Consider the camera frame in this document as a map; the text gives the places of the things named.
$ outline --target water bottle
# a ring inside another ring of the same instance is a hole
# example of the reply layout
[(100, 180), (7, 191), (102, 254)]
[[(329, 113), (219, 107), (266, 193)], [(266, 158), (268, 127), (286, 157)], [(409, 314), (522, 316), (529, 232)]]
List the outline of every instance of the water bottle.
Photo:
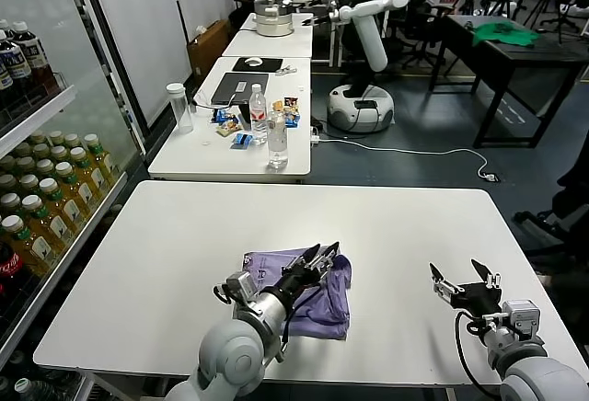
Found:
[(282, 111), (271, 111), (268, 115), (268, 151), (270, 167), (279, 169), (288, 164), (288, 140), (286, 118)]
[(30, 381), (21, 378), (15, 384), (20, 401), (66, 401), (65, 394), (44, 381)]
[(260, 145), (268, 139), (268, 125), (266, 123), (266, 98), (261, 93), (261, 85), (251, 86), (249, 98), (249, 116), (251, 118), (251, 132), (254, 136), (252, 143)]

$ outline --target purple cloth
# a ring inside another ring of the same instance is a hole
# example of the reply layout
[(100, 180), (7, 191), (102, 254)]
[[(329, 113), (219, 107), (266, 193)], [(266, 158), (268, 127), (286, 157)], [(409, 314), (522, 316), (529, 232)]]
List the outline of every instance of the purple cloth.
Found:
[[(272, 286), (280, 279), (283, 268), (293, 258), (299, 257), (304, 249), (291, 249), (276, 252), (250, 252), (244, 256), (243, 270), (248, 271), (258, 290)], [(345, 339), (350, 326), (350, 310), (346, 289), (352, 284), (352, 265), (343, 255), (333, 259), (333, 268), (323, 284), (323, 288), (294, 315), (289, 326), (289, 335), (314, 338)], [(302, 303), (317, 288), (307, 289), (297, 302)]]

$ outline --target white wall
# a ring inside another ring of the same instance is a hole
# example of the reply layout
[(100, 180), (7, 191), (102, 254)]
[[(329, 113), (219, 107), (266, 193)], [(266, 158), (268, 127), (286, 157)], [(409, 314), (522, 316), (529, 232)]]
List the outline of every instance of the white wall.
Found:
[(100, 0), (147, 123), (167, 104), (166, 85), (191, 73), (176, 0)]

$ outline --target computer mouse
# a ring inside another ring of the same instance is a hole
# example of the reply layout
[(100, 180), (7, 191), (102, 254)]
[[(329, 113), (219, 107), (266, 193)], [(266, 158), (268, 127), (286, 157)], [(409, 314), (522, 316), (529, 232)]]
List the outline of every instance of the computer mouse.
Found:
[(262, 65), (262, 59), (261, 58), (247, 58), (246, 59), (246, 65), (250, 66), (250, 67), (259, 67), (260, 65)]

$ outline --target white cable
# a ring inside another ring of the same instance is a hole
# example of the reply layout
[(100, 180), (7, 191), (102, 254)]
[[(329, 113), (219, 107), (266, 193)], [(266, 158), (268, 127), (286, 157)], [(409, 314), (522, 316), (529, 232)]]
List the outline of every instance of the white cable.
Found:
[(477, 171), (477, 175), (484, 179), (484, 180), (489, 180), (489, 178), (487, 176), (492, 176), (492, 175), (483, 175), (481, 174), (481, 171), (484, 169), (485, 166), (487, 166), (487, 164), (489, 163), (487, 161), (487, 159), (485, 158), (484, 155), (482, 155), (481, 153), (477, 153), (474, 150), (471, 150), (469, 148), (455, 148), (454, 150), (448, 150), (448, 151), (443, 151), (443, 152), (433, 152), (433, 151), (414, 151), (414, 150), (401, 150), (399, 148), (374, 148), (372, 146), (366, 146), (366, 145), (362, 145), (361, 143), (357, 143), (357, 142), (352, 142), (352, 141), (344, 141), (342, 139), (319, 139), (320, 143), (328, 143), (328, 142), (337, 142), (337, 143), (349, 143), (350, 145), (356, 145), (359, 146), (360, 148), (363, 148), (364, 150), (369, 150), (369, 151), (394, 151), (396, 153), (405, 153), (405, 154), (409, 154), (409, 155), (452, 155), (454, 153), (471, 153), (473, 155), (476, 155), (478, 157), (480, 157), (480, 159), (483, 161), (483, 164), (480, 166), (479, 171)]

